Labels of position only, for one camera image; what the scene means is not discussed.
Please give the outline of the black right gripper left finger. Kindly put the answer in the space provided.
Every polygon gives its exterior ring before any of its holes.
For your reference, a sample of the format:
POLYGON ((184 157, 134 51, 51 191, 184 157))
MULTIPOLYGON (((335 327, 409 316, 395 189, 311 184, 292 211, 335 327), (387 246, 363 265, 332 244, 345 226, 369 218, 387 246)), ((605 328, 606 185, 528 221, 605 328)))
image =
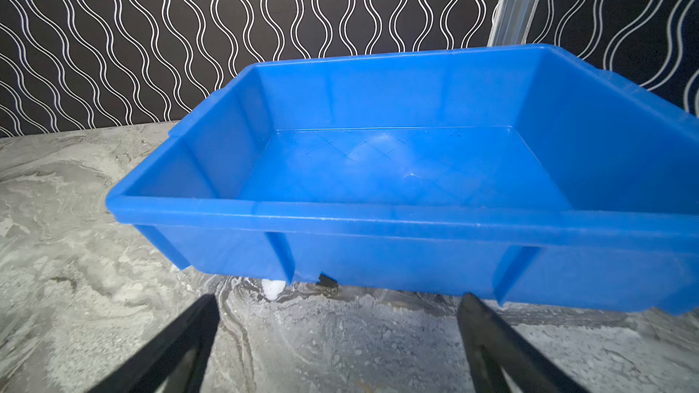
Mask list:
POLYGON ((199 392, 220 323, 216 297, 206 294, 162 329, 92 392, 199 392))

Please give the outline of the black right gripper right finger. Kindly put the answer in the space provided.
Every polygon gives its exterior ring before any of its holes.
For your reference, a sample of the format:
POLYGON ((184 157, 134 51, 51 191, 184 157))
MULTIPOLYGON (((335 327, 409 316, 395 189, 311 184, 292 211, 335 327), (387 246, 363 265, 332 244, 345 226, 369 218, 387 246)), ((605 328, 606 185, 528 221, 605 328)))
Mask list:
POLYGON ((463 295, 457 320, 477 392, 584 392, 586 388, 535 349, 473 293, 463 295))

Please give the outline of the blue plastic bin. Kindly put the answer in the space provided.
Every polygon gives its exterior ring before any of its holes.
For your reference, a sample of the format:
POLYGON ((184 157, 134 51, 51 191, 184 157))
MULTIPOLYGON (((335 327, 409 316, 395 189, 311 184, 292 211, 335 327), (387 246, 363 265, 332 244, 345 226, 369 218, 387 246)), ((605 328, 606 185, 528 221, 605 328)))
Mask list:
POLYGON ((258 63, 106 198, 175 266, 698 306, 698 121, 553 45, 258 63))

